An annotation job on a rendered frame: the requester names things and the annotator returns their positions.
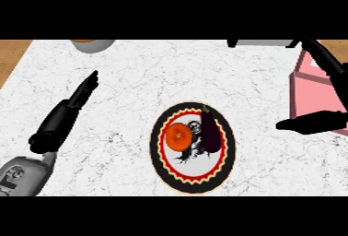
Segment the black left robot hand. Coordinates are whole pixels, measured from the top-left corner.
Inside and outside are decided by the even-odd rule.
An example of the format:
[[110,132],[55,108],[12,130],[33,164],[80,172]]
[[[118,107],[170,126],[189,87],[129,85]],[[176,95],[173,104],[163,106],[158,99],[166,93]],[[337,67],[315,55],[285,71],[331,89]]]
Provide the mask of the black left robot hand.
[[37,133],[28,139],[30,150],[34,153],[43,154],[59,150],[96,87],[98,71],[80,83],[71,98],[62,100],[48,114]]

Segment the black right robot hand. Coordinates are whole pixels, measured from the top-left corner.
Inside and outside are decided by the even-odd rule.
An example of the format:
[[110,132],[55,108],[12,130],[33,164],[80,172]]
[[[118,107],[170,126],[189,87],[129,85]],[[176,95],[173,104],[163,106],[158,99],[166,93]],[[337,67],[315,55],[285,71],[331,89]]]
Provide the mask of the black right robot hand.
[[303,51],[289,75],[289,118],[279,130],[303,135],[334,131],[348,135],[348,63],[317,40],[301,39]]

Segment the pink cardboard box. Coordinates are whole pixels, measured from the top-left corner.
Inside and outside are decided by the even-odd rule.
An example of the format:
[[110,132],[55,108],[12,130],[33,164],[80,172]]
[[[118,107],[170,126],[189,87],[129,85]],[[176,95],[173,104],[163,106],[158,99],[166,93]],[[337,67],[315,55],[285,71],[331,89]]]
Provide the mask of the pink cardboard box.
[[334,131],[348,136],[348,111],[329,76],[307,51],[301,51],[289,75],[289,118],[291,126],[306,134]]

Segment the dark purple eggplant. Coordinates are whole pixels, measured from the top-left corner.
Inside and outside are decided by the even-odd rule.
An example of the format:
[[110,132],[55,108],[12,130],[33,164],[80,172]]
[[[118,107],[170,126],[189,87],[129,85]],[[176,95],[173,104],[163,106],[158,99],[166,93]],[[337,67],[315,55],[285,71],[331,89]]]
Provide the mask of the dark purple eggplant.
[[201,112],[201,141],[204,149],[208,153],[220,150],[220,131],[214,115],[207,105],[202,105]]

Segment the black rimmed patterned plate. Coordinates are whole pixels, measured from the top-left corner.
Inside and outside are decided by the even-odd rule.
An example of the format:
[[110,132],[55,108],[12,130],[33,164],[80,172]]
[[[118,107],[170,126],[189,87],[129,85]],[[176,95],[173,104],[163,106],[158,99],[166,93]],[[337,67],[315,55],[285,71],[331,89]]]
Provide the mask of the black rimmed patterned plate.
[[[202,103],[183,102],[161,114],[152,128],[149,154],[152,166],[167,185],[198,195],[211,192],[229,178],[235,166],[235,134],[220,112],[210,107],[220,131],[220,150],[208,153],[201,142]],[[192,131],[194,142],[185,152],[174,151],[166,142],[167,128],[183,123]]]

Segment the grey appliance with black legs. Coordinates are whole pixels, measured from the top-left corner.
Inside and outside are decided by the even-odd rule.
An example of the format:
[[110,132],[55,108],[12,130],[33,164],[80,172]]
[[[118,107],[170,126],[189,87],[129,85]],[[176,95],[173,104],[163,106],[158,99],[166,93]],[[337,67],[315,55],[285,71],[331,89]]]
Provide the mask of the grey appliance with black legs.
[[300,42],[297,40],[228,40],[228,45],[235,48],[241,45],[253,46],[285,46],[294,48]]

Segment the grey round pot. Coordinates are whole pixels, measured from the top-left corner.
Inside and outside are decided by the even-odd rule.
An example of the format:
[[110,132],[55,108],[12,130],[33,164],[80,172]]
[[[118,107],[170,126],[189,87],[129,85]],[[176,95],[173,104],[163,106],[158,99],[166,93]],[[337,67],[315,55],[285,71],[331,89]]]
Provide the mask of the grey round pot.
[[101,53],[114,44],[114,40],[73,41],[73,44],[83,53]]

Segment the orange round fruit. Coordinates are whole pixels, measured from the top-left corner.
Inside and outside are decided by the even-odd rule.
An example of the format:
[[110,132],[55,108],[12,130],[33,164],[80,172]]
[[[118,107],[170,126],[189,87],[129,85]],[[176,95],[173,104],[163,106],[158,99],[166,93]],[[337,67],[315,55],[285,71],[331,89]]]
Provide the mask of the orange round fruit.
[[192,131],[186,124],[174,123],[166,130],[166,143],[174,151],[185,151],[192,144]]

